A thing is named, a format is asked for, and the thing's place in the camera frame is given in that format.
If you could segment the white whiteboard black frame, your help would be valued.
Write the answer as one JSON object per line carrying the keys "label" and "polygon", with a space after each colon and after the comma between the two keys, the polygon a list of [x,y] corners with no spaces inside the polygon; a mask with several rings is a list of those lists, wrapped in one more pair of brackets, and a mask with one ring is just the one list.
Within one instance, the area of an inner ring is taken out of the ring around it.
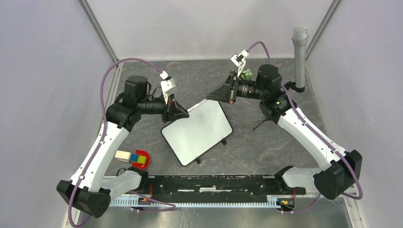
{"label": "white whiteboard black frame", "polygon": [[207,100],[189,115],[189,118],[176,120],[161,129],[162,137],[182,166],[196,161],[233,133],[218,101]]}

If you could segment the white marker pen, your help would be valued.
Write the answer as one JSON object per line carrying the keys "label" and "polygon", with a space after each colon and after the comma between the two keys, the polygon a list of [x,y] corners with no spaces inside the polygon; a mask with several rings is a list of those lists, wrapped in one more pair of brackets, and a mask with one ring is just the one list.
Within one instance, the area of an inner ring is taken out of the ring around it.
{"label": "white marker pen", "polygon": [[202,100],[202,101],[196,103],[195,105],[193,105],[192,107],[190,107],[187,111],[188,111],[188,112],[191,112],[192,110],[194,110],[195,108],[199,107],[200,105],[202,105],[202,104],[205,103],[206,101],[207,101],[207,100],[204,99],[204,100]]}

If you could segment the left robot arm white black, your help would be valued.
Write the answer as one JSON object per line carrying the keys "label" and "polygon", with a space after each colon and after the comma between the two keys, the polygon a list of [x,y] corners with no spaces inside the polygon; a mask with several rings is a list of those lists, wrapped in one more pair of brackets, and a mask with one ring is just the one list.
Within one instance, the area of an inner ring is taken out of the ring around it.
{"label": "left robot arm white black", "polygon": [[145,172],[138,168],[130,168],[109,181],[103,178],[119,146],[142,115],[158,114],[164,123],[189,117],[174,97],[174,79],[168,76],[160,84],[162,94],[154,97],[146,77],[130,76],[124,91],[104,110],[104,122],[87,157],[70,180],[61,180],[57,185],[57,192],[70,208],[99,218],[117,197],[131,190],[141,194],[149,189]]}

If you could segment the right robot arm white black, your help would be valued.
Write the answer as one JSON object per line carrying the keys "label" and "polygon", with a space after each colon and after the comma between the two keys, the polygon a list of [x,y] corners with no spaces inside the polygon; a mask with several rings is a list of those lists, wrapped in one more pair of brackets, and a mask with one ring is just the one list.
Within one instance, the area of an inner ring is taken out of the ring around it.
{"label": "right robot arm white black", "polygon": [[290,133],[315,159],[321,171],[313,175],[318,192],[329,200],[339,195],[360,200],[364,193],[359,182],[362,155],[347,151],[321,132],[292,100],[287,86],[282,84],[278,68],[261,65],[256,80],[247,80],[231,71],[226,81],[206,96],[233,104],[237,98],[259,100],[266,121],[272,121]]}

